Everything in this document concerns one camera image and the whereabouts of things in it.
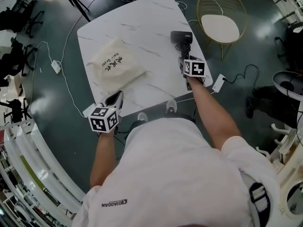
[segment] logo text on shirt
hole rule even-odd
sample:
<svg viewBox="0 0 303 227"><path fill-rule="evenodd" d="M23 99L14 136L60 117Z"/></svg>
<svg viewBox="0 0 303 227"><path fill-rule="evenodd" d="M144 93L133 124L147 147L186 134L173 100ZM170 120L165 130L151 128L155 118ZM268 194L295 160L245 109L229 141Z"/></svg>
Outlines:
<svg viewBox="0 0 303 227"><path fill-rule="evenodd" d="M103 203L101 206L102 207L111 207L111 206L117 206L117 205L122 205L122 204L127 204L127 199Z"/></svg>

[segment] desk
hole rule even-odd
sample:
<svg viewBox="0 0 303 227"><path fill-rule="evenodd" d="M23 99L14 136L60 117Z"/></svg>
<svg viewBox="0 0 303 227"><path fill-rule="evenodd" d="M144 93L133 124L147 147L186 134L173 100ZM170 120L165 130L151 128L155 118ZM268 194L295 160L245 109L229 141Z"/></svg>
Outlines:
<svg viewBox="0 0 303 227"><path fill-rule="evenodd" d="M147 72L125 86L121 116L189 93L178 64L180 52L170 42L170 32L192 32L175 0L138 0L108 12L78 30L78 41L95 102L105 95L92 67L86 66L112 38L119 37ZM193 35L190 55L205 61ZM212 85L205 67L205 85Z"/></svg>

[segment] white seat cushion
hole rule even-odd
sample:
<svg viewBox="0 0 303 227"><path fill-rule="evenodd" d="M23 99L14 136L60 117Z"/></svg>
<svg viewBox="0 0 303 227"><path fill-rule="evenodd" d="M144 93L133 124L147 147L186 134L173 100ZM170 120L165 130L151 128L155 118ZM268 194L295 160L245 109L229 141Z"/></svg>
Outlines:
<svg viewBox="0 0 303 227"><path fill-rule="evenodd" d="M232 43L240 37L236 23L224 15L203 15L203 29L207 36L220 43Z"/></svg>

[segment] chair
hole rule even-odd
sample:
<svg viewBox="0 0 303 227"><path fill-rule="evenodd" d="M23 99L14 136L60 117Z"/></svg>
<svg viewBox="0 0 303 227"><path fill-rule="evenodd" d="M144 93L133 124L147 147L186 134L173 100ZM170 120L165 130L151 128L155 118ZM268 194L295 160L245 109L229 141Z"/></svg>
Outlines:
<svg viewBox="0 0 303 227"><path fill-rule="evenodd" d="M221 58L230 46L238 41L246 30L247 14L240 0L199 0L197 20L202 31L221 46ZM223 45L229 45L223 55Z"/></svg>
<svg viewBox="0 0 303 227"><path fill-rule="evenodd" d="M290 25L286 29L285 40L280 37L275 37L275 40L280 40L285 53L278 54L278 58L286 56L291 71L302 70L302 51L303 51L303 22Z"/></svg>
<svg viewBox="0 0 303 227"><path fill-rule="evenodd" d="M9 82L5 80L5 77L8 75L15 76L21 72L23 77L26 76L26 73L24 73L25 65L27 65L30 70L34 70L29 66L27 59L32 52L37 51L37 48L33 48L27 52L28 48L31 47L30 44L22 49L23 45L14 38L11 39L11 42L11 53L4 54L0 60L0 87L7 87L9 85Z"/></svg>
<svg viewBox="0 0 303 227"><path fill-rule="evenodd" d="M25 3L21 5L18 11L12 11L7 8L6 11L0 13L0 30L11 29L13 32L17 33L22 31L22 29L28 24L26 34L33 38L31 35L32 28L35 24L43 24L42 21L36 21L38 16L44 11L41 10L34 18L31 18L31 14L34 8L34 2L32 1L27 6Z"/></svg>
<svg viewBox="0 0 303 227"><path fill-rule="evenodd" d="M14 99L12 101L8 101L8 103L3 103L0 102L1 106L5 106L8 108L11 108L11 112L10 113L3 113L4 114L4 123L5 123L5 119L11 115L12 117L12 123L17 123L17 122L21 122L23 115L25 120L27 120L28 118L32 118L29 114L28 114L28 106L25 106L25 98L23 99L23 109L21 107L21 102L18 99Z"/></svg>

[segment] dark green floor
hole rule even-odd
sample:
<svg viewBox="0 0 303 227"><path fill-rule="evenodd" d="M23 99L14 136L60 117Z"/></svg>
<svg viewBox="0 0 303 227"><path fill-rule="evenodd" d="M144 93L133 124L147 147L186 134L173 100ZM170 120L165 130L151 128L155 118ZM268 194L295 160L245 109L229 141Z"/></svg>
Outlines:
<svg viewBox="0 0 303 227"><path fill-rule="evenodd" d="M88 5L92 0L81 1ZM188 5L187 20L196 19L197 0L176 1ZM220 73L228 80L233 80L236 74L244 72L247 64L253 63L260 68L257 86L272 85L272 75L287 67L287 64L283 65L277 58L276 53L282 49L274 41L275 36L283 36L285 25L277 22L281 15L272 0L241 1L248 13L248 28L244 36L231 47L223 61L220 60L220 46L212 43L206 49L208 40L199 26L192 25L192 29L207 59L214 81ZM89 17L94 19L122 5L121 0L96 0L89 8ZM29 40L24 35L18 35L17 39L35 46L41 41L48 42L51 58L60 61L66 36L79 18L80 12L68 0L38 0L34 13L41 9L45 10L44 23L36 27L33 32L34 38ZM82 18L71 33L63 61L71 92L81 111L93 103L76 36L77 30L86 23L87 21ZM39 47L36 62L32 104L35 121L60 164L75 183L86 192L89 189L89 173L94 159L97 136L91 131L88 120L83 119L74 108L62 73L56 75L51 68L45 44ZM31 58L31 64L34 65L34 56ZM255 112L253 119L248 119L244 112L245 98L251 95L255 73L254 68L250 68L246 79L239 79L233 85L224 84L220 93L214 94L214 97L232 115L251 146L270 149L276 137L270 129L270 124L273 122L279 126L282 124L260 112ZM23 85L26 96L30 99L31 72L23 79ZM192 94L189 94L177 100L191 97ZM182 113L191 114L193 108L193 100L178 104L178 111ZM164 111L165 105L145 110L150 119L161 117ZM125 117L121 123L121 130L126 130L135 119L136 115ZM196 119L201 132L209 140L201 121L198 117ZM123 145L117 141L117 157L122 155L123 150Z"/></svg>

